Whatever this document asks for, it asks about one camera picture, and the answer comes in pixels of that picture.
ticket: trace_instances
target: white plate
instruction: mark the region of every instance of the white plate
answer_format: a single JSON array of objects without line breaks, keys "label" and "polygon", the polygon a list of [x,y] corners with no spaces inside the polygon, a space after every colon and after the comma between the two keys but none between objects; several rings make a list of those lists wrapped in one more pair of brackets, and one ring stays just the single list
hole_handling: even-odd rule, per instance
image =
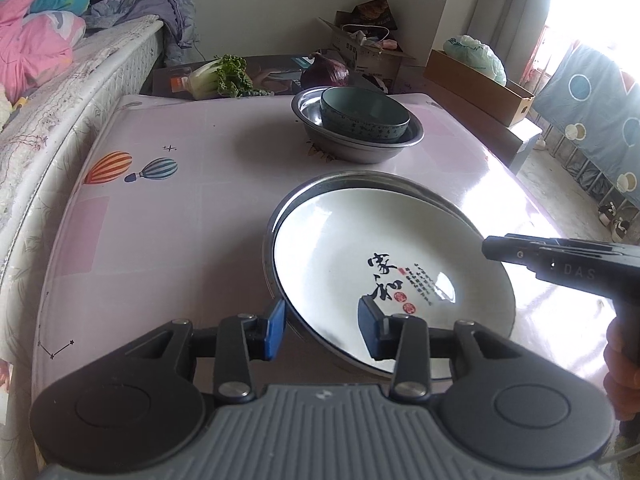
[{"label": "white plate", "polygon": [[[339,189],[289,213],[276,235],[274,262],[289,303],[321,340],[360,365],[392,372],[395,361],[374,361],[360,335],[364,294],[376,296],[387,315],[408,312],[435,328],[472,319],[510,335],[511,282],[502,264],[482,256],[481,244],[471,226],[422,200]],[[446,360],[433,360],[431,369],[434,378],[450,376]]]}]

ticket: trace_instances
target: stainless steel bowl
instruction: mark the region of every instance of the stainless steel bowl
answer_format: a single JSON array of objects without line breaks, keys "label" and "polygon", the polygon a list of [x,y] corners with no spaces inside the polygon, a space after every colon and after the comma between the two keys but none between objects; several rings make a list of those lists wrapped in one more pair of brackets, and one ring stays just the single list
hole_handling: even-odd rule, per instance
[{"label": "stainless steel bowl", "polygon": [[[437,208],[446,211],[452,217],[469,225],[473,231],[481,236],[478,229],[473,225],[471,220],[460,211],[457,206],[436,194],[427,187],[421,186],[411,180],[403,178],[389,173],[382,173],[380,171],[370,170],[347,170],[339,171],[336,173],[329,173],[322,176],[318,176],[308,182],[305,182],[301,186],[291,191],[277,206],[267,227],[267,233],[262,241],[262,265],[264,269],[264,275],[267,280],[271,296],[273,298],[283,298],[289,309],[289,316],[287,320],[289,325],[295,330],[300,338],[303,340],[315,339],[322,346],[329,349],[334,355],[339,356],[336,360],[338,365],[343,366],[344,362],[351,364],[354,368],[350,368],[352,373],[356,373],[358,370],[365,375],[364,378],[371,378],[372,380],[378,380],[380,377],[388,378],[390,375],[378,368],[372,368],[368,365],[357,361],[349,354],[344,352],[339,346],[324,339],[321,335],[317,334],[303,319],[302,316],[296,310],[284,291],[280,279],[278,277],[278,271],[275,264],[275,243],[278,237],[278,232],[282,223],[287,216],[308,200],[312,200],[314,197],[323,193],[328,193],[337,189],[350,189],[350,188],[371,188],[371,189],[385,189],[396,193],[401,193],[418,200],[427,202]],[[362,335],[359,329],[353,332],[354,338],[361,338]],[[448,377],[437,377],[435,380],[448,379]]]},{"label": "stainless steel bowl", "polygon": [[411,112],[405,133],[398,142],[393,143],[351,139],[323,128],[320,97],[327,88],[330,87],[321,86],[305,90],[296,95],[291,102],[291,108],[305,125],[309,139],[325,153],[359,164],[375,164],[396,156],[404,148],[414,146],[424,138],[422,125]]}]

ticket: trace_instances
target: hot air balloon print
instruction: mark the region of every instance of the hot air balloon print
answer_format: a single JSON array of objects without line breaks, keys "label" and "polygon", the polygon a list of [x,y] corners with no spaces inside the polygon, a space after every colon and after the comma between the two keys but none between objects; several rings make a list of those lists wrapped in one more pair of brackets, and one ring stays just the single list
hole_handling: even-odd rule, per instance
[{"label": "hot air balloon print", "polygon": [[139,176],[149,180],[164,180],[172,176],[176,171],[178,171],[178,163],[172,158],[156,158],[156,160],[148,163],[140,173],[128,174],[124,181],[135,182]]},{"label": "hot air balloon print", "polygon": [[84,178],[85,184],[104,184],[118,178],[129,169],[131,155],[126,152],[111,152],[105,155],[89,170]]}]

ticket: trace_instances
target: human hand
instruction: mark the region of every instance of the human hand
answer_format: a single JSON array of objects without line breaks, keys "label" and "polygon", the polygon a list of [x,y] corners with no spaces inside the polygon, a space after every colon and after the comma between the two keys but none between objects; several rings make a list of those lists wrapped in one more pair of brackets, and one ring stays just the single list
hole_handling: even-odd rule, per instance
[{"label": "human hand", "polygon": [[616,411],[616,418],[631,420],[640,412],[640,368],[622,354],[618,318],[614,318],[607,328],[607,342],[604,361],[609,373],[604,378],[604,389]]}]

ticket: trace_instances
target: metal screw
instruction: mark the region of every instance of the metal screw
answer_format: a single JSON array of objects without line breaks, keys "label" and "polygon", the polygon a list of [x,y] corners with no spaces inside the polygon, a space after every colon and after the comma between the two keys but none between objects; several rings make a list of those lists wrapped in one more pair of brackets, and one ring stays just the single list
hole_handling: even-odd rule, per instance
[{"label": "metal screw", "polygon": [[424,384],[405,381],[404,383],[396,384],[394,392],[407,399],[419,399],[427,394],[427,387]]},{"label": "metal screw", "polygon": [[249,395],[251,388],[241,381],[229,381],[228,383],[220,384],[218,392],[227,399],[241,399]]}]

